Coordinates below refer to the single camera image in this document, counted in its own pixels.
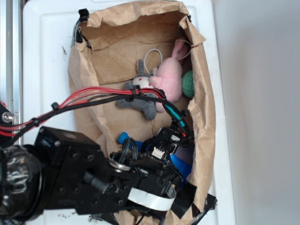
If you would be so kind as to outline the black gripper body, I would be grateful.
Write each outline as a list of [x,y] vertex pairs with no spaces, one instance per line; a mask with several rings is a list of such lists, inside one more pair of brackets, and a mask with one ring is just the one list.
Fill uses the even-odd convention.
[[[118,143],[121,152],[112,154],[110,164],[121,172],[136,173],[137,185],[132,187],[128,200],[136,204],[191,204],[195,198],[195,187],[187,181],[179,187],[182,175],[170,159],[171,135],[177,132],[174,126],[162,128],[150,145],[150,150],[139,152],[134,139],[121,133]],[[180,135],[184,143],[189,140]]]

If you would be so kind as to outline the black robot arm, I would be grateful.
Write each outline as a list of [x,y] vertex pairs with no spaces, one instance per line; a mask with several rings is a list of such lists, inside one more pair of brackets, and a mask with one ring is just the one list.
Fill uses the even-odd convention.
[[133,139],[105,157],[82,133],[42,127],[34,145],[0,151],[0,217],[27,221],[45,210],[73,209],[116,222],[114,213],[141,210],[182,217],[196,187],[183,183],[168,151],[140,153]]

